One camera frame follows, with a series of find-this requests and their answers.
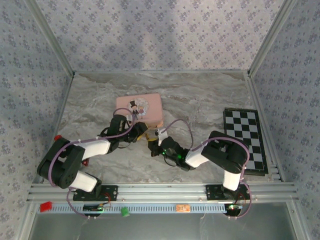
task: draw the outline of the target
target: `orange label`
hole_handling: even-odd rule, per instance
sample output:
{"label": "orange label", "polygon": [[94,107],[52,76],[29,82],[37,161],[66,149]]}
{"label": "orange label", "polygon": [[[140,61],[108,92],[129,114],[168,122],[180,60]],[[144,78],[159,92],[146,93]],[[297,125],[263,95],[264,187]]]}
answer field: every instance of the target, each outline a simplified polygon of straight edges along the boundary
{"label": "orange label", "polygon": [[189,204],[178,204],[175,206],[175,210],[178,213],[190,213],[190,205]]}

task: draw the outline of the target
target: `cartoon figure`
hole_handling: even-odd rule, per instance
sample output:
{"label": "cartoon figure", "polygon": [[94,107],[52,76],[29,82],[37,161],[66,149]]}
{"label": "cartoon figure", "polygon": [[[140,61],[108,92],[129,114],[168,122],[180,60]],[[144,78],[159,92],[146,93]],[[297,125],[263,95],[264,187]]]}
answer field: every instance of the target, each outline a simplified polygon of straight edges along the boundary
{"label": "cartoon figure", "polygon": [[133,119],[138,120],[138,115],[139,115],[139,112],[137,111],[138,106],[136,105],[135,101],[131,101],[130,104],[132,108]]}
{"label": "cartoon figure", "polygon": [[144,108],[145,107],[143,105],[139,105],[138,107],[138,113],[139,113],[139,116],[141,116],[141,118],[143,118],[143,116],[146,115]]}

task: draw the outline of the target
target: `pink tin box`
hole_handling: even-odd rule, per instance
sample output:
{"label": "pink tin box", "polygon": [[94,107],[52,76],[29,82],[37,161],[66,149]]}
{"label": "pink tin box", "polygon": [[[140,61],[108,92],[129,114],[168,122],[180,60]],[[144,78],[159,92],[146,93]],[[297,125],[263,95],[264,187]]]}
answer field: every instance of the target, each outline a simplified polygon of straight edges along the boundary
{"label": "pink tin box", "polygon": [[[159,128],[164,125],[161,96],[159,93],[117,97],[116,108],[129,109],[133,114],[135,122],[146,123],[150,129]],[[132,116],[125,110],[119,110],[117,114],[124,115],[129,121],[132,121]]]}

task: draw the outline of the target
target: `chessboard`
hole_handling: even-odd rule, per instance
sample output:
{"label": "chessboard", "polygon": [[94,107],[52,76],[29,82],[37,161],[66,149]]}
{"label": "chessboard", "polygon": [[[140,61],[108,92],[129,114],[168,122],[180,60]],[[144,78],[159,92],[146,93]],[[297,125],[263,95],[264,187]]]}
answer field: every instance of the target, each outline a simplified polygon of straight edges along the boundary
{"label": "chessboard", "polygon": [[249,145],[250,159],[244,173],[258,176],[268,174],[258,111],[225,108],[223,121],[225,134],[240,139]]}

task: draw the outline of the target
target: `red clip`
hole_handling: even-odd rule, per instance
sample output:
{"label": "red clip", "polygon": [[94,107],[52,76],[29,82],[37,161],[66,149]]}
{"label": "red clip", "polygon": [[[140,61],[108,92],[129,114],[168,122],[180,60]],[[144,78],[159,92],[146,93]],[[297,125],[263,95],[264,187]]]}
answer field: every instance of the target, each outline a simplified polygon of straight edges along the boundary
{"label": "red clip", "polygon": [[89,159],[90,159],[90,158],[87,158],[87,159],[83,160],[83,161],[82,161],[82,165],[88,167],[88,165],[89,165]]}
{"label": "red clip", "polygon": [[49,211],[52,209],[52,202],[51,201],[47,201],[45,203],[42,203],[40,205],[40,213],[45,212],[45,211]]}
{"label": "red clip", "polygon": [[57,135],[57,136],[54,137],[54,140],[57,141],[60,138],[62,138],[62,136],[61,135]]}

